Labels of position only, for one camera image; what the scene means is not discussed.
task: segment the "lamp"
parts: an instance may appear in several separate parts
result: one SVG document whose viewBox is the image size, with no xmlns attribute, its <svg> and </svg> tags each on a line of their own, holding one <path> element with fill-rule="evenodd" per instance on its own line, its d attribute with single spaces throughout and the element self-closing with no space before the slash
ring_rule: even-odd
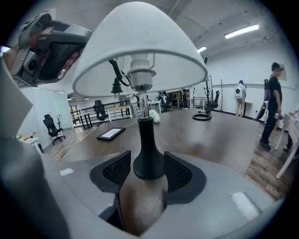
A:
<svg viewBox="0 0 299 239">
<path fill-rule="evenodd" d="M 130 87 L 112 90 L 118 87 L 118 81 L 113 85 L 117 74 Z M 138 92 L 142 146 L 133 170 L 139 178 L 152 180 L 164 175 L 164 156 L 156 148 L 146 93 L 196 85 L 206 77 L 201 55 L 170 17 L 148 3 L 129 2 L 97 27 L 79 59 L 72 87 L 89 97 Z"/>
</svg>

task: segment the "wooden floor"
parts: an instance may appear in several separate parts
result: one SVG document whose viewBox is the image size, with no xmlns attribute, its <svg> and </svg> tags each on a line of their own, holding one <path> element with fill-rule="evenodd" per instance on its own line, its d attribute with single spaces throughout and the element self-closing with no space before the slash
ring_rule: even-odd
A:
<svg viewBox="0 0 299 239">
<path fill-rule="evenodd" d="M 175 111 L 179 109 L 177 107 L 173 107 L 173 110 Z M 78 127 L 75 129 L 64 130 L 66 139 L 64 139 L 63 142 L 58 141 L 54 146 L 49 146 L 45 149 L 45 153 L 51 155 L 55 162 L 58 162 L 72 147 L 75 147 L 78 142 L 82 141 L 96 128 L 97 127 L 93 127 L 91 129 L 84 130 L 83 128 Z M 278 200 L 286 196 L 292 183 L 298 162 L 292 162 L 281 178 L 277 180 L 275 176 L 282 168 L 288 156 L 287 153 L 283 151 L 283 147 L 287 142 L 287 133 L 284 133 L 281 146 L 277 151 L 275 151 L 274 147 L 278 141 L 281 131 L 273 131 L 269 139 L 272 150 L 268 153 L 262 150 L 259 146 L 259 139 L 262 132 L 263 124 L 260 124 L 259 133 L 256 138 L 256 148 L 245 177 L 268 193 L 274 200 Z"/>
</svg>

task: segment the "white flower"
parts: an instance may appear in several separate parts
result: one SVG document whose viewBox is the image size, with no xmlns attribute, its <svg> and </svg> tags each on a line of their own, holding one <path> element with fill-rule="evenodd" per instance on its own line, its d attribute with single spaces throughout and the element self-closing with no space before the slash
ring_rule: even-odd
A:
<svg viewBox="0 0 299 239">
<path fill-rule="evenodd" d="M 149 116 L 154 119 L 154 123 L 159 123 L 160 122 L 160 116 L 155 110 L 150 110 L 149 111 Z"/>
</svg>

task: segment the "black pants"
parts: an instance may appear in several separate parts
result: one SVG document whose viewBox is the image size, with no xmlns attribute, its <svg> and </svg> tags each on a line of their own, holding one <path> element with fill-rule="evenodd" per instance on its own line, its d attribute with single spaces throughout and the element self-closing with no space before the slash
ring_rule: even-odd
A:
<svg viewBox="0 0 299 239">
<path fill-rule="evenodd" d="M 291 148 L 292 147 L 292 144 L 293 144 L 293 140 L 292 138 L 290 137 L 290 135 L 288 134 L 288 144 L 286 145 L 287 148 Z M 299 154 L 299 148 L 296 150 L 296 153 L 295 155 L 298 155 Z"/>
<path fill-rule="evenodd" d="M 275 127 L 277 119 L 275 118 L 275 113 L 278 109 L 277 103 L 275 101 L 270 100 L 268 103 L 268 119 L 263 129 L 263 134 L 261 141 L 263 143 L 269 144 L 269 137 Z"/>
</svg>

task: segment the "white backpack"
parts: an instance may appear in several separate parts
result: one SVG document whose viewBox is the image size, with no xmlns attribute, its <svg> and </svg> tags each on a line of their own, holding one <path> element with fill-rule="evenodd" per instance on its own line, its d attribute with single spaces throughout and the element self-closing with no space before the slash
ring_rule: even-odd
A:
<svg viewBox="0 0 299 239">
<path fill-rule="evenodd" d="M 243 91 L 239 85 L 237 85 L 235 87 L 234 98 L 235 99 L 243 99 Z"/>
</svg>

